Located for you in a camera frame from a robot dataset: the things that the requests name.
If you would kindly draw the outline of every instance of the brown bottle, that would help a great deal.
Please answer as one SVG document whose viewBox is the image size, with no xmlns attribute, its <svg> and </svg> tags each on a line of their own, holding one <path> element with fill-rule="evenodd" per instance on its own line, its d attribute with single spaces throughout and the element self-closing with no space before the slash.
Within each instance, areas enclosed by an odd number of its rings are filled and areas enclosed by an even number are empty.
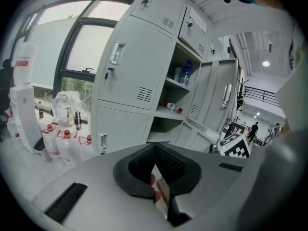
<svg viewBox="0 0 308 231">
<path fill-rule="evenodd" d="M 38 107 L 39 107 L 39 108 L 38 108 L 38 112 L 39 112 L 38 114 L 39 114 L 39 117 L 40 117 L 40 118 L 44 118 L 44 111 L 43 111 L 43 108 L 42 108 L 41 102 L 39 102 L 39 103 L 38 103 Z"/>
</svg>

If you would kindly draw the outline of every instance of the key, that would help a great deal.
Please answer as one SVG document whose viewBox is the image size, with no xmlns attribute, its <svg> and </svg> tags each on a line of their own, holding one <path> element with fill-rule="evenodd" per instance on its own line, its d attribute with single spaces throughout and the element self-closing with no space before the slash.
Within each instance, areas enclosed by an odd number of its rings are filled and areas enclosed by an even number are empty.
<svg viewBox="0 0 308 231">
<path fill-rule="evenodd" d="M 104 86 L 106 85 L 106 80 L 108 79 L 108 73 L 105 74 L 105 77 L 104 77 L 105 81 L 104 81 Z"/>
</svg>

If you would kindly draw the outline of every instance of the open cabinet compartment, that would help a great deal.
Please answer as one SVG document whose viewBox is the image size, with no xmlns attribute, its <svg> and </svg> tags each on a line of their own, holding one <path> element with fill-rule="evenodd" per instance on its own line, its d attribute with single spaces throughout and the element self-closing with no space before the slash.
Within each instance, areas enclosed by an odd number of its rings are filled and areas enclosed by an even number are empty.
<svg viewBox="0 0 308 231">
<path fill-rule="evenodd" d="M 147 142 L 173 142 L 182 121 L 154 117 Z"/>
<path fill-rule="evenodd" d="M 183 69 L 183 67 L 186 66 L 187 60 L 191 60 L 192 62 L 192 73 L 188 81 L 188 86 L 184 86 L 173 80 L 173 77 L 176 68 L 180 67 Z M 177 42 L 159 99 L 157 111 L 165 111 L 166 113 L 170 112 L 170 110 L 163 107 L 163 103 L 168 101 L 175 103 L 177 108 L 183 109 L 181 115 L 186 114 L 198 78 L 200 63 L 201 58 L 199 58 L 192 50 L 188 49 L 182 42 Z"/>
</svg>

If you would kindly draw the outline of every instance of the open locker door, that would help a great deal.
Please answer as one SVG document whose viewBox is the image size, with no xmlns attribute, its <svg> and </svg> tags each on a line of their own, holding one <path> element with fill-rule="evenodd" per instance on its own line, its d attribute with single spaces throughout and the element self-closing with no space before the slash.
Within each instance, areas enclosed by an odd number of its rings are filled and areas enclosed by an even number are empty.
<svg viewBox="0 0 308 231">
<path fill-rule="evenodd" d="M 188 118 L 220 134 L 235 98 L 237 66 L 237 59 L 201 64 Z"/>
</svg>

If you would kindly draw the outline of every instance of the red bottle cap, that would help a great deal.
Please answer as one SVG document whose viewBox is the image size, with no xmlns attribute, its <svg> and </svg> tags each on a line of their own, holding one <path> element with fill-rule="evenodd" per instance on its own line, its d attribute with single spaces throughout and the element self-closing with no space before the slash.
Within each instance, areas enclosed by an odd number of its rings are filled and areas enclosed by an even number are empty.
<svg viewBox="0 0 308 231">
<path fill-rule="evenodd" d="M 69 136 L 71 133 L 70 133 L 70 131 L 69 130 L 64 130 L 64 135 L 65 136 Z"/>
</svg>

